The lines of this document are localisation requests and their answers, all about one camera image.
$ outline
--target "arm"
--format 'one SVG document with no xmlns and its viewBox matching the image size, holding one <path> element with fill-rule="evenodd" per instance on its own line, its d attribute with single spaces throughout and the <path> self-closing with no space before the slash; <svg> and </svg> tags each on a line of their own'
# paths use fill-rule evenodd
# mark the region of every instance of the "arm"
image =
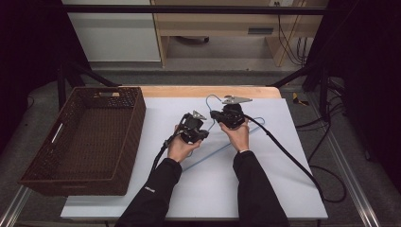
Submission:
<svg viewBox="0 0 401 227">
<path fill-rule="evenodd" d="M 249 147 L 248 121 L 235 130 L 220 123 L 237 151 L 234 171 L 239 180 L 238 214 L 241 226 L 289 226 L 288 219 L 278 201 L 262 166 Z"/>
<path fill-rule="evenodd" d="M 162 226 L 173 188 L 183 172 L 180 162 L 200 145 L 201 141 L 186 144 L 180 135 L 176 136 L 168 147 L 167 158 L 150 174 L 147 182 L 118 219 L 115 227 Z"/>
</svg>

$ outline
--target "gray floor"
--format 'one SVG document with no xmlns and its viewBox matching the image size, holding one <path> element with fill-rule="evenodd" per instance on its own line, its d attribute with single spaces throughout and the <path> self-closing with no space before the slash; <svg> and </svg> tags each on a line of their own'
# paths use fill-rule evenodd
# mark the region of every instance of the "gray floor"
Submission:
<svg viewBox="0 0 401 227">
<path fill-rule="evenodd" d="M 96 64 L 96 70 L 105 78 L 123 84 L 197 84 L 197 85 L 257 85 L 271 84 L 278 79 L 289 75 L 299 66 L 289 62 L 281 68 L 272 64 L 271 55 L 263 38 L 214 38 L 210 43 L 183 39 L 172 39 L 168 55 L 168 65 L 150 64 Z M 89 85 L 97 85 L 95 81 L 85 78 Z M 315 93 L 304 93 L 300 88 L 303 79 L 296 79 L 280 91 L 283 98 L 288 101 L 288 107 L 295 125 L 310 122 L 318 116 L 314 108 L 295 104 L 292 102 L 293 92 L 297 92 L 300 100 L 312 102 L 310 98 Z M 52 82 L 33 91 L 30 102 L 34 100 L 31 108 L 26 111 L 24 119 L 11 141 L 0 156 L 0 212 L 3 214 L 11 203 L 19 185 L 17 181 L 28 166 L 35 152 L 47 135 L 53 120 L 57 117 L 57 87 Z M 340 102 L 333 100 L 334 106 Z M 299 131 L 299 137 L 306 156 L 316 147 L 323 136 L 323 129 Z M 372 205 L 375 215 L 381 226 L 401 226 L 401 196 L 392 186 L 380 164 L 368 162 L 364 157 L 363 146 L 357 139 L 354 129 L 348 122 L 343 110 L 332 117 L 331 131 L 336 135 L 341 150 L 357 175 L 357 179 Z M 332 149 L 324 140 L 311 164 L 324 166 L 340 175 Z M 323 188 L 327 198 L 337 199 L 341 194 L 340 184 L 336 179 L 319 170 L 313 170 L 317 180 Z M 35 192 L 29 197 L 18 221 L 57 221 L 65 202 L 65 198 L 46 198 Z M 329 219 L 323 221 L 323 226 L 365 226 L 354 200 L 348 194 L 341 203 L 325 203 Z M 197 226 L 226 226 L 233 223 L 196 223 Z M 293 221 L 292 226 L 315 226 L 315 222 Z"/>
</svg>

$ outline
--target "black sleeve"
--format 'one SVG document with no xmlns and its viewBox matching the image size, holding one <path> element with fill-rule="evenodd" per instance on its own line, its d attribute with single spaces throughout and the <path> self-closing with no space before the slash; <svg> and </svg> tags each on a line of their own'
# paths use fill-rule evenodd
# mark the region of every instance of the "black sleeve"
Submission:
<svg viewBox="0 0 401 227">
<path fill-rule="evenodd" d="M 289 226 L 270 181 L 252 151 L 235 156 L 234 171 L 239 180 L 240 226 Z"/>
<path fill-rule="evenodd" d="M 183 169 L 176 161 L 165 158 L 150 174 L 147 182 L 118 219 L 115 227 L 162 226 L 175 184 Z"/>
</svg>

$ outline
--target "brown woven basket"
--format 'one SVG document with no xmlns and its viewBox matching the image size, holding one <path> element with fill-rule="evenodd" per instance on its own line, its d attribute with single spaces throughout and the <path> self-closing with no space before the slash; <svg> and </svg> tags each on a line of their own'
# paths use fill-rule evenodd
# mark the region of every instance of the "brown woven basket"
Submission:
<svg viewBox="0 0 401 227">
<path fill-rule="evenodd" d="M 145 112 L 139 87 L 75 88 L 19 183 L 45 196 L 125 195 Z"/>
</svg>

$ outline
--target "white tabletop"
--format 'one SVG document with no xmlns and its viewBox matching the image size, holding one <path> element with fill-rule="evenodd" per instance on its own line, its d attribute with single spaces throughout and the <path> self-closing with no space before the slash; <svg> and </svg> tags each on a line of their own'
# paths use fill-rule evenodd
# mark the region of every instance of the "white tabletop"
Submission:
<svg viewBox="0 0 401 227">
<path fill-rule="evenodd" d="M 119 218 L 147 180 L 154 157 L 183 115 L 196 110 L 206 116 L 208 119 L 202 126 L 203 130 L 208 130 L 213 124 L 205 98 L 147 97 L 145 102 L 144 128 L 127 195 L 69 197 L 62 210 L 62 218 Z M 223 107 L 214 97 L 210 97 L 208 102 L 213 110 L 220 111 Z M 241 106 L 245 114 L 253 118 L 262 117 L 265 128 L 309 170 L 284 99 L 255 98 Z M 313 182 L 254 123 L 250 123 L 250 128 L 251 150 L 265 169 L 287 217 L 327 218 Z M 183 175 L 174 188 L 166 218 L 237 218 L 238 181 L 233 171 L 234 157 L 235 150 L 226 134 L 215 124 L 200 148 L 182 163 Z"/>
</svg>

